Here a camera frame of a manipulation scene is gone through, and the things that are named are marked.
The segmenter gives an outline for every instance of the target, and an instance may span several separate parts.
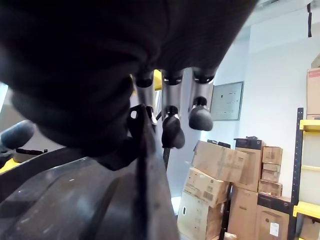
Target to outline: yellow shelf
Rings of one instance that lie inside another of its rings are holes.
[[[158,69],[153,71],[153,82],[155,91],[162,89],[162,75]]]
[[[293,216],[296,217],[297,214],[303,214],[320,219],[320,206],[304,201],[299,201],[298,205],[293,207]]]
[[[2,168],[0,168],[0,174],[11,170],[11,169],[13,169],[14,167],[16,167],[18,165],[19,165],[19,163],[15,162],[14,159],[11,158],[9,161],[7,161],[5,163],[5,165]]]
[[[305,132],[320,133],[320,120],[301,120],[300,130]]]
[[[320,172],[320,167],[318,166],[301,165],[301,169],[313,172]]]

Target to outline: framed board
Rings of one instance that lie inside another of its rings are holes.
[[[213,121],[237,121],[240,119],[244,82],[213,87],[210,113]]]

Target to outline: cardboard box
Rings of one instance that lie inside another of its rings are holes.
[[[258,205],[255,240],[287,240],[289,214]]]
[[[263,169],[280,173],[281,165],[276,165],[276,164],[272,164],[272,163],[264,163]]]
[[[213,208],[226,201],[228,187],[229,182],[214,179],[191,167],[183,191],[201,199]]]
[[[266,180],[269,182],[277,183],[279,181],[280,172],[277,171],[269,171],[269,170],[262,170],[262,180]]]
[[[259,193],[268,194],[274,197],[281,197],[282,184],[266,180],[259,181]]]
[[[223,240],[237,240],[237,235],[225,232]]]
[[[262,162],[266,164],[281,165],[282,151],[282,148],[278,146],[264,146]]]
[[[306,114],[320,115],[320,67],[307,72],[306,79]]]
[[[248,155],[209,142],[199,141],[192,165],[209,176],[226,182],[239,182]]]
[[[259,180],[261,179],[262,151],[236,147],[235,150],[246,153],[248,158],[244,161],[244,167],[239,182],[234,185],[253,192],[258,191]]]
[[[210,207],[200,199],[183,192],[177,226],[189,240],[212,240],[220,234],[222,204]]]
[[[320,223],[313,221],[311,218],[305,216],[303,220],[300,238],[306,240],[320,239]]]
[[[320,120],[320,114],[309,114],[306,116],[307,120]]]
[[[237,235],[240,240],[255,238],[258,193],[232,187],[228,232]]]

